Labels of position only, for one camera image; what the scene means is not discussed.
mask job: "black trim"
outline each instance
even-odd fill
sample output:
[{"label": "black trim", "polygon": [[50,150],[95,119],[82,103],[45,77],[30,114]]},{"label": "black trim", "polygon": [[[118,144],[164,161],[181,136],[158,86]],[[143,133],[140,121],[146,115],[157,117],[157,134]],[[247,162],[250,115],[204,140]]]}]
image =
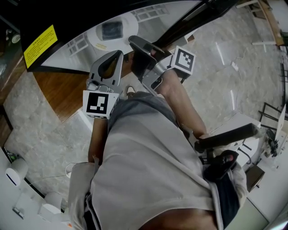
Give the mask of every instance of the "black trim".
[{"label": "black trim", "polygon": [[29,68],[28,72],[57,72],[57,73],[69,73],[69,74],[85,74],[88,75],[89,72],[80,71],[80,70],[71,70],[71,69],[64,69],[64,68],[57,68],[57,67],[50,67],[50,66],[38,66],[35,69]]},{"label": "black trim", "polygon": [[265,111],[265,108],[266,108],[266,102],[264,103],[264,106],[263,106],[263,109],[262,109],[262,113],[260,113],[260,119],[259,119],[260,122],[262,121],[263,113]]},{"label": "black trim", "polygon": [[243,143],[242,145],[245,146],[246,148],[248,148],[250,151],[252,151],[252,148],[248,147],[248,146],[245,145],[244,143]]},{"label": "black trim", "polygon": [[251,164],[252,163],[251,157],[246,152],[244,152],[240,147],[237,150],[242,152],[244,155],[246,155],[249,158],[249,162],[246,163],[246,164]]},{"label": "black trim", "polygon": [[2,0],[0,7],[0,20],[5,22],[9,27],[20,33],[19,22],[20,13],[18,7],[9,0]]},{"label": "black trim", "polygon": [[35,11],[35,9],[43,8],[43,2],[41,1],[20,1],[22,50],[25,51],[51,25],[54,26],[58,39],[35,60],[28,71],[40,71],[38,67],[52,54],[75,37],[104,21],[139,8],[175,1],[180,0],[107,0],[101,2],[82,0],[76,6],[68,0],[50,0],[46,2],[45,10],[41,11]]},{"label": "black trim", "polygon": [[12,126],[8,116],[7,116],[7,113],[6,113],[5,108],[4,108],[3,105],[0,105],[0,114],[2,114],[4,116],[4,118],[5,118],[6,122],[7,122],[7,125],[9,126],[9,129],[11,129],[11,131],[13,131],[13,126]]},{"label": "black trim", "polygon": [[[179,21],[177,21],[173,26],[171,26],[164,35],[162,35],[156,42],[154,42],[154,44],[156,46],[159,46],[160,48],[163,48],[171,43],[173,43],[174,41],[177,41],[179,38],[183,37],[183,36],[180,36],[178,39],[175,39],[174,41],[170,42],[169,44],[165,45],[166,44],[166,41],[168,38],[165,37],[165,36],[172,36],[174,31],[177,31],[178,29],[180,29],[181,27],[181,24],[183,23],[183,21],[185,20],[185,18],[187,18],[190,14],[192,14],[193,12],[199,10],[201,7],[205,6],[205,2],[202,1],[200,2],[198,5],[196,5],[193,9],[191,9],[188,13],[186,13],[182,18],[179,19]],[[187,31],[184,35],[192,32],[193,30],[195,29],[191,29],[190,31]]]},{"label": "black trim", "polygon": [[273,117],[273,116],[271,116],[271,115],[269,115],[269,114],[267,114],[267,113],[263,113],[263,112],[261,112],[261,111],[258,111],[258,112],[259,112],[261,115],[264,115],[265,117],[270,118],[271,120],[278,121],[277,118],[275,118],[275,117]]},{"label": "black trim", "polygon": [[275,108],[274,106],[272,106],[272,105],[268,104],[267,102],[265,102],[265,104],[266,104],[267,106],[269,106],[270,108],[272,108],[272,109],[276,110],[277,112],[279,112],[279,113],[282,113],[282,111],[281,111],[281,110],[279,110],[279,109]]},{"label": "black trim", "polygon": [[277,129],[276,129],[276,128],[273,128],[273,127],[271,127],[271,126],[267,126],[267,125],[264,125],[264,124],[261,124],[261,127],[264,127],[264,128],[269,128],[269,129],[272,129],[272,130],[275,130],[275,131],[277,131]]},{"label": "black trim", "polygon": [[11,177],[9,177],[9,175],[8,174],[6,174],[6,176],[8,176],[8,178],[10,179],[10,181],[15,185],[15,186],[17,186],[16,184],[15,184],[15,182],[12,180],[12,178]]},{"label": "black trim", "polygon": [[285,69],[284,69],[284,64],[280,63],[280,71],[281,71],[281,76],[282,77],[282,82],[283,82],[283,95],[282,95],[282,107],[286,104],[286,84],[285,84]]}]

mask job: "black frame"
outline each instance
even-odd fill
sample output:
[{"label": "black frame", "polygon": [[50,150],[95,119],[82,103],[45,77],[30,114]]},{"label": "black frame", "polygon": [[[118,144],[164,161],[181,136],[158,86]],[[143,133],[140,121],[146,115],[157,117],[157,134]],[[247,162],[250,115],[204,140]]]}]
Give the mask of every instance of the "black frame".
[{"label": "black frame", "polygon": [[[38,0],[25,0],[21,1],[19,7],[22,12],[21,28],[21,43],[22,49],[25,51],[28,46],[51,24],[54,25],[58,41],[50,46],[40,57],[32,63],[27,71],[41,71],[41,72],[66,72],[76,74],[88,74],[85,71],[76,71],[64,68],[55,68],[49,66],[41,66],[52,54],[58,51],[61,47],[69,41],[84,33],[88,29],[98,25],[110,18],[121,15],[132,10],[155,5],[164,4],[168,2],[175,2],[182,0],[126,0],[126,1],[108,1],[105,2],[92,2],[82,0],[81,4],[85,7],[82,8],[77,3],[77,9],[73,8],[73,3],[70,1],[50,0],[45,5],[46,10],[35,11],[37,7],[43,7],[43,2]],[[196,5],[192,10],[183,15],[172,27],[170,27],[159,40],[155,42],[160,48],[172,44],[174,41],[190,33],[191,31],[215,20],[216,18],[224,15],[238,0],[203,0]],[[95,9],[109,9],[103,11],[101,17],[95,17]]]},{"label": "black frame", "polygon": [[0,105],[0,114],[4,116],[4,118],[5,118],[6,122],[7,122],[7,125],[9,126],[9,129],[11,129],[11,131],[13,131],[13,126],[12,126],[8,116],[7,116],[7,113],[6,113],[5,108],[4,108],[3,105]]},{"label": "black frame", "polygon": [[17,5],[18,3],[14,0],[2,0],[0,8],[0,20],[5,22],[17,33],[20,33],[20,17]]},{"label": "black frame", "polygon": [[284,64],[280,63],[280,71],[281,75],[280,77],[282,78],[283,82],[283,96],[282,96],[282,107],[286,104],[286,82],[288,82],[288,70],[284,69]]},{"label": "black frame", "polygon": [[[282,111],[280,111],[279,109],[275,108],[274,106],[272,106],[272,105],[270,105],[270,104],[268,104],[268,103],[265,102],[262,111],[258,111],[258,112],[261,114],[259,121],[260,121],[260,122],[262,121],[263,116],[264,116],[264,117],[267,117],[267,118],[269,118],[269,119],[271,119],[271,120],[278,121],[279,119],[277,119],[277,118],[275,118],[275,117],[273,117],[273,116],[265,113],[265,108],[266,108],[266,106],[274,109],[275,111],[277,111],[277,112],[279,112],[279,113],[282,112]],[[269,128],[269,129],[271,129],[271,130],[277,131],[276,128],[271,127],[271,126],[267,126],[267,125],[264,125],[264,124],[261,124],[261,127]]]}]

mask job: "gray t-shirt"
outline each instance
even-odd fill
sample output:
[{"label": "gray t-shirt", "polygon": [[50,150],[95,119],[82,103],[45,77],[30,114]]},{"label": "gray t-shirt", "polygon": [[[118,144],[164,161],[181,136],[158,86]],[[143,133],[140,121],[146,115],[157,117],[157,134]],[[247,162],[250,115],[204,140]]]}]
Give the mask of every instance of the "gray t-shirt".
[{"label": "gray t-shirt", "polygon": [[161,113],[120,118],[91,183],[104,230],[138,230],[176,208],[213,210],[202,164],[182,131]]}]

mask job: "foot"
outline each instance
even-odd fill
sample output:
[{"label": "foot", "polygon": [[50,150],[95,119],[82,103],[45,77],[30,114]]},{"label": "foot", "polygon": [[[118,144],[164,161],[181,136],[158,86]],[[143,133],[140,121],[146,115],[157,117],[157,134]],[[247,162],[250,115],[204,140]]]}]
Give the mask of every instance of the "foot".
[{"label": "foot", "polygon": [[126,89],[127,98],[133,97],[134,93],[136,93],[135,89],[132,86],[128,86]]}]

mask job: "yellow sticker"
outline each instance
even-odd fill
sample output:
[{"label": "yellow sticker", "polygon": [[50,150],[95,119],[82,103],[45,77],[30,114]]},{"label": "yellow sticker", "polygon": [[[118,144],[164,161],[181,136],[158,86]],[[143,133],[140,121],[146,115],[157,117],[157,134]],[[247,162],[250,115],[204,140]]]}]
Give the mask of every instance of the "yellow sticker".
[{"label": "yellow sticker", "polygon": [[98,46],[98,47],[101,48],[101,49],[106,49],[106,48],[107,48],[106,45],[102,45],[102,44],[100,44],[100,43],[97,43],[96,46]]},{"label": "yellow sticker", "polygon": [[57,41],[57,36],[54,30],[54,26],[50,26],[45,30],[31,45],[24,51],[24,58],[27,68],[32,65],[34,61],[42,54],[46,49],[53,45]]}]

